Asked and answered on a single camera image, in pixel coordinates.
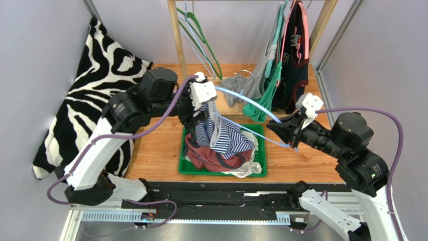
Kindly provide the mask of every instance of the black and white pillow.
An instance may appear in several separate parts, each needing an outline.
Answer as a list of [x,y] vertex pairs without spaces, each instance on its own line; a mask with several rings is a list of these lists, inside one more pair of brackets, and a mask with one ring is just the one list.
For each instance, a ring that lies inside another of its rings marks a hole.
[[[57,166],[73,161],[95,129],[108,100],[141,82],[151,66],[108,37],[106,28],[93,18],[76,79],[34,158],[36,177],[44,178]],[[105,169],[123,177],[133,148],[133,140],[125,142]]]

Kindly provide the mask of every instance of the gray garment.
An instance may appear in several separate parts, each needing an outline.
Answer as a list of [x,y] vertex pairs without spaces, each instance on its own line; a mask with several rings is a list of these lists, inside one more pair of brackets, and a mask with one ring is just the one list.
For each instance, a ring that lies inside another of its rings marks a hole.
[[[280,3],[278,5],[277,12],[279,11],[279,7],[281,6],[281,4],[283,3]],[[277,29],[277,22],[275,21],[275,24],[272,28],[273,34],[275,34],[276,29]],[[219,87],[231,90],[236,93],[240,93],[241,90],[244,89],[242,94],[243,96],[246,96],[250,99],[260,99],[265,93],[264,84],[266,81],[266,77],[264,75],[265,75],[266,65],[269,60],[275,60],[277,47],[278,47],[278,44],[273,42],[273,36],[271,34],[271,36],[269,37],[266,43],[266,46],[263,49],[263,55],[260,58],[259,62],[257,63],[256,68],[252,72],[254,79],[252,77],[247,79],[242,75],[236,75],[233,77],[223,79],[222,82],[219,84]],[[236,102],[237,103],[243,102],[242,99],[232,96],[230,94],[225,93],[225,96],[229,107],[234,106]]]

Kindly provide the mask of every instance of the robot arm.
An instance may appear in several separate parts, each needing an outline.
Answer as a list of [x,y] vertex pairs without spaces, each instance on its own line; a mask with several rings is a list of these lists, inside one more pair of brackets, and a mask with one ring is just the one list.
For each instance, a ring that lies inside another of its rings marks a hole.
[[[190,80],[179,101],[169,116],[178,116],[187,128],[193,128],[208,117],[208,112],[198,111],[202,103],[215,100],[217,92],[212,82],[198,72],[198,78]],[[126,92],[114,95],[102,111],[102,117],[82,150],[92,147],[78,156],[67,166],[58,167],[55,173],[58,178],[66,178],[68,187],[65,195],[70,203],[98,205],[110,199],[141,200],[148,186],[144,179],[130,180],[120,178],[103,171],[119,147],[128,139],[105,138],[95,144],[92,140],[102,135],[132,136],[140,127],[147,126],[151,118],[162,116],[170,106],[175,95],[177,75],[166,68],[155,68],[147,71],[140,84]],[[71,171],[76,160],[83,159],[74,171]]]
[[398,237],[389,213],[386,198],[388,166],[367,148],[373,130],[357,112],[340,114],[332,129],[327,130],[314,120],[315,110],[322,106],[319,101],[311,94],[303,95],[295,114],[282,118],[282,123],[271,121],[267,128],[293,148],[303,142],[337,158],[336,171],[357,197],[367,224],[337,210],[304,182],[287,190],[290,207],[310,211],[345,240],[407,240],[401,225],[404,238]]

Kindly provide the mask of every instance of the pile of clothes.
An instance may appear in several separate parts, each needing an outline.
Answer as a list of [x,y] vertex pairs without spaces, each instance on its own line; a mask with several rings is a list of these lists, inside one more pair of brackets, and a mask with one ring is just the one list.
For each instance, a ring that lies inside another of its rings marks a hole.
[[[290,13],[284,12],[285,6],[284,3],[278,6],[272,34],[252,77],[237,75],[223,79],[219,86],[242,92],[268,110],[279,108],[291,114],[308,85],[309,30],[303,3],[293,1]],[[230,107],[242,102],[240,98],[225,95]],[[266,120],[263,111],[247,102],[244,102],[243,112],[255,122]]]
[[196,169],[232,174],[239,178],[262,172],[254,162],[259,143],[253,133],[220,118],[216,103],[202,105],[199,111],[208,110],[209,117],[189,130],[184,138],[185,159]]

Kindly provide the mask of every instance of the white wall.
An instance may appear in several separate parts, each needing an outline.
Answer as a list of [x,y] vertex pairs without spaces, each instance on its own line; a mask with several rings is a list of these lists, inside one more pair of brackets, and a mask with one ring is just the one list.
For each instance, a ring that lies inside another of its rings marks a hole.
[[[108,32],[140,58],[178,63],[166,0],[94,0]],[[195,1],[194,10],[220,63],[257,63],[270,35],[280,1]],[[353,0],[340,0],[311,59],[318,65]],[[323,1],[313,1],[307,15],[312,31]],[[184,2],[177,2],[184,10]],[[187,1],[191,11],[192,3]],[[183,39],[187,63],[199,63]]]
[[[0,1],[1,240],[58,240],[54,204],[32,161],[77,71],[90,17],[81,1]],[[64,197],[64,186],[54,195]]]
[[[377,107],[401,121],[404,149],[393,188],[410,240],[427,237],[427,9],[422,0],[365,1],[324,71],[333,107]],[[378,114],[363,116],[374,130],[369,148],[390,166],[397,147],[395,125]]]

